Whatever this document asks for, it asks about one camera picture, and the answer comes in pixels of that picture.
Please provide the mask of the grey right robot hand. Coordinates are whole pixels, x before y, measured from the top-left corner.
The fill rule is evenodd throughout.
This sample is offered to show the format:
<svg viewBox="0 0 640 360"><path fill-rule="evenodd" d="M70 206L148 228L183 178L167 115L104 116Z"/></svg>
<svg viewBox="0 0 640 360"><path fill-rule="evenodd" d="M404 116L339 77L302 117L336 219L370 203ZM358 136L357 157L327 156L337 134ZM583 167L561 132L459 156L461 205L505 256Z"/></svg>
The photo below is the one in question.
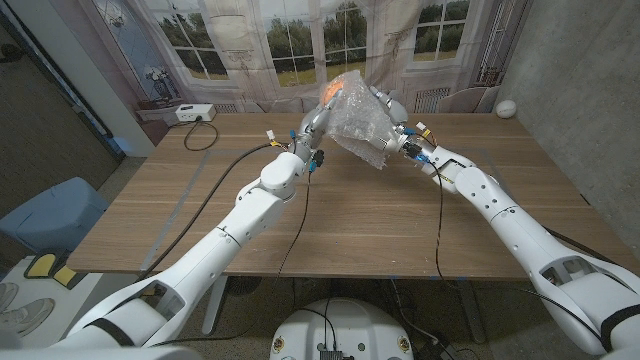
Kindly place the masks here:
<svg viewBox="0 0 640 360"><path fill-rule="evenodd" d="M384 154L401 153L416 163L430 163L434 147L406 126L408 113L404 106L374 86L370 86L369 91L380 102L388 119L374 125L368 143Z"/></svg>

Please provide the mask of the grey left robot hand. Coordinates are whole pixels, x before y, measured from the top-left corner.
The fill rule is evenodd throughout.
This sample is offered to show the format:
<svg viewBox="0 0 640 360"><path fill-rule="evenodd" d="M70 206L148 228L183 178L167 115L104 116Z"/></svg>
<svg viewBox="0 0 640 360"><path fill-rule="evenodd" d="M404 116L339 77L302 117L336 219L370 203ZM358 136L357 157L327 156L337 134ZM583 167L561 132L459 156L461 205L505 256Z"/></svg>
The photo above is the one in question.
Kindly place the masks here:
<svg viewBox="0 0 640 360"><path fill-rule="evenodd" d="M312 160L326 133L332 108L329 105L318 105L307 113L294 137L289 152L299 157L305 165Z"/></svg>

